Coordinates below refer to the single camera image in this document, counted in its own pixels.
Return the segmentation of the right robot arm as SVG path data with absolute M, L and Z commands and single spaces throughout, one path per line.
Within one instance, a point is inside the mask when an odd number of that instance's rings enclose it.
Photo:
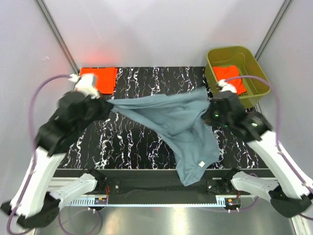
M 260 197 L 286 218 L 306 211 L 313 202 L 313 181 L 279 143 L 278 134 L 259 112 L 246 112 L 236 93 L 223 91 L 210 100 L 202 115 L 210 126 L 224 126 L 257 153 L 274 175 L 274 180 L 251 176 L 232 169 L 222 179 L 224 192 L 244 191 Z

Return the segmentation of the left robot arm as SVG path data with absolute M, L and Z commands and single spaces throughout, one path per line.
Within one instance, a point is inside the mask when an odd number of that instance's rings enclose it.
M 96 169 L 57 190 L 47 189 L 69 147 L 91 123 L 107 118 L 112 108 L 105 99 L 78 91 L 59 99 L 58 108 L 34 138 L 35 150 L 18 193 L 0 209 L 9 217 L 17 216 L 17 224 L 31 230 L 49 225 L 66 204 L 81 195 L 102 193 L 106 176 Z

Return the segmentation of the grey-blue t-shirt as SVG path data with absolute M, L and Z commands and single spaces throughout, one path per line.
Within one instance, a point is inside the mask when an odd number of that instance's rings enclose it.
M 176 171 L 184 186 L 198 182 L 206 168 L 219 159 L 220 149 L 212 128 L 201 118 L 210 104 L 205 87 L 190 93 L 109 102 L 113 112 L 155 131 L 172 149 Z

